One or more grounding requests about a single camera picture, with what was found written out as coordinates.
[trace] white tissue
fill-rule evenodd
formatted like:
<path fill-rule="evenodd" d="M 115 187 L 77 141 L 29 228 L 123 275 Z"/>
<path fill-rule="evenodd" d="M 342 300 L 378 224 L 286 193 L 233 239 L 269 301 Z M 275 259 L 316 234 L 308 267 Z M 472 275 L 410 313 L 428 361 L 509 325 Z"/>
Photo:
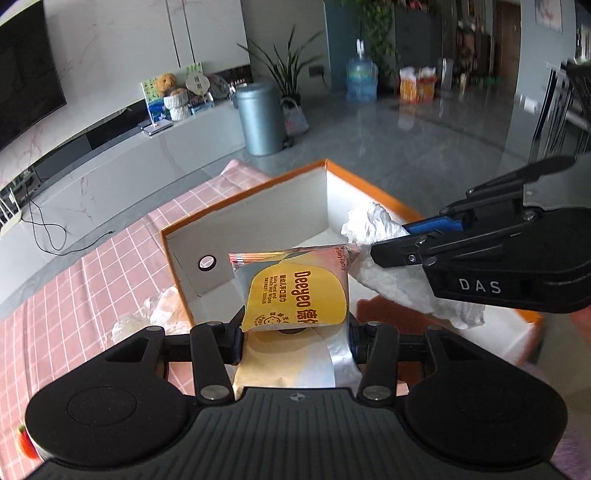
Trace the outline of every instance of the white tissue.
<path fill-rule="evenodd" d="M 351 210 L 349 221 L 343 225 L 341 233 L 349 238 L 349 242 L 360 246 L 408 235 L 399 223 L 390 218 L 384 207 L 373 202 Z M 457 329 L 484 323 L 482 305 L 435 297 L 419 265 L 382 268 L 374 263 L 369 248 L 362 248 L 349 274 L 382 297 L 421 313 L 447 319 Z"/>

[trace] plant pot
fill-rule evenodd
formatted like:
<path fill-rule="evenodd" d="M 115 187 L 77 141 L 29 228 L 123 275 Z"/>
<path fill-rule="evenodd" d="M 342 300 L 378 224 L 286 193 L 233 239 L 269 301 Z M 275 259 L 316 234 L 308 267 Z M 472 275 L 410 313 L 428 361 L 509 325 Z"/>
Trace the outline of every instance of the plant pot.
<path fill-rule="evenodd" d="M 295 103 L 297 103 L 297 106 L 301 106 L 301 95 L 299 93 L 296 93 L 295 95 L 292 96 L 283 96 L 281 98 L 281 106 L 284 106 L 286 108 L 293 108 L 294 104 L 291 103 L 289 100 L 284 102 L 285 98 L 291 98 Z"/>

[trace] black mount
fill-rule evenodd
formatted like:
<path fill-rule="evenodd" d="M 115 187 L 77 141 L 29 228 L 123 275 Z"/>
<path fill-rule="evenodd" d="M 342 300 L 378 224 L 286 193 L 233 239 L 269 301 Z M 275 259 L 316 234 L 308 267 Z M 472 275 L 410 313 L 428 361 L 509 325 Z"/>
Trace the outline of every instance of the black mount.
<path fill-rule="evenodd" d="M 250 478 L 257 470 L 244 473 L 255 468 L 244 463 L 245 445 L 260 459 L 284 445 L 287 456 L 277 453 L 269 461 L 279 469 L 270 477 L 285 478 L 279 472 L 288 464 L 310 467 L 302 450 L 310 442 L 322 444 L 318 455 L 332 465 L 378 469 L 364 478 L 399 468 L 392 464 L 397 455 L 431 465 L 432 475 L 443 468 L 447 474 L 440 478 L 488 478 L 478 473 L 487 471 L 562 478 L 547 464 L 566 427 L 560 396 L 439 327 L 399 335 L 388 324 L 359 325 L 351 316 L 350 348 L 356 362 L 366 364 L 356 398 L 338 388 L 247 388 L 235 401 L 224 363 L 241 359 L 243 315 L 244 309 L 228 324 L 198 325 L 188 335 L 147 327 L 41 389 L 25 423 L 50 460 L 31 478 Z M 171 361 L 193 363 L 194 397 L 162 378 Z M 396 397 L 404 361 L 421 362 L 425 378 L 408 396 Z M 367 456 L 339 446 L 357 440 L 382 443 Z M 219 455 L 219 469 L 197 475 L 189 467 L 209 465 Z M 293 478 L 304 477 L 344 478 L 327 476 L 321 467 Z M 410 469 L 396 478 L 429 475 Z"/>
<path fill-rule="evenodd" d="M 375 244 L 381 267 L 421 265 L 436 297 L 541 312 L 591 304 L 591 210 L 524 207 L 526 183 L 571 167 L 546 158 L 479 185 L 441 215 Z"/>

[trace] screw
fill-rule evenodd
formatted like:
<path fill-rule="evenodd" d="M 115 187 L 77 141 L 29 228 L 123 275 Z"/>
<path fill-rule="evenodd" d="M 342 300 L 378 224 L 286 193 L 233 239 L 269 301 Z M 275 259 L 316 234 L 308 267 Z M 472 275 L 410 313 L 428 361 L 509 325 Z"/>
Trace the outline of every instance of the screw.
<path fill-rule="evenodd" d="M 435 265 L 436 261 L 437 257 L 427 257 L 425 260 L 423 260 L 423 267 L 430 267 L 431 265 Z"/>
<path fill-rule="evenodd" d="M 226 397 L 230 391 L 223 385 L 208 385 L 201 389 L 201 396 L 208 400 L 221 400 Z"/>
<path fill-rule="evenodd" d="M 363 389 L 362 394 L 368 400 L 379 401 L 389 398 L 392 392 L 388 387 L 383 387 L 382 385 L 370 385 Z"/>
<path fill-rule="evenodd" d="M 537 217 L 537 214 L 533 210 L 525 210 L 521 214 L 521 218 L 523 218 L 523 220 L 525 220 L 526 222 L 531 222 L 536 217 Z"/>

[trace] potted plant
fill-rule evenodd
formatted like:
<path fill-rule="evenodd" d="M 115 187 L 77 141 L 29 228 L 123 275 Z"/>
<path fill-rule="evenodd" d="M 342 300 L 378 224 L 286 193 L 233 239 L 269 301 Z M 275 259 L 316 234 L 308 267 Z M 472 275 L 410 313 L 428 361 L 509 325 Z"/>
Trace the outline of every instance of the potted plant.
<path fill-rule="evenodd" d="M 304 49 L 322 35 L 322 31 L 319 31 L 312 35 L 302 45 L 296 48 L 294 51 L 291 50 L 291 44 L 293 42 L 294 33 L 296 32 L 296 26 L 294 25 L 291 29 L 289 40 L 287 41 L 287 57 L 282 58 L 277 51 L 277 47 L 273 44 L 273 51 L 275 54 L 275 61 L 271 58 L 267 52 L 265 52 L 259 45 L 254 43 L 251 38 L 247 38 L 249 44 L 253 48 L 245 47 L 244 45 L 237 44 L 240 48 L 246 50 L 252 57 L 260 61 L 267 67 L 273 79 L 277 82 L 281 90 L 282 98 L 291 98 L 298 105 L 301 103 L 301 96 L 298 92 L 298 77 L 304 67 L 314 63 L 316 60 L 322 58 L 322 55 L 316 55 L 304 61 L 300 61 L 300 56 Z"/>

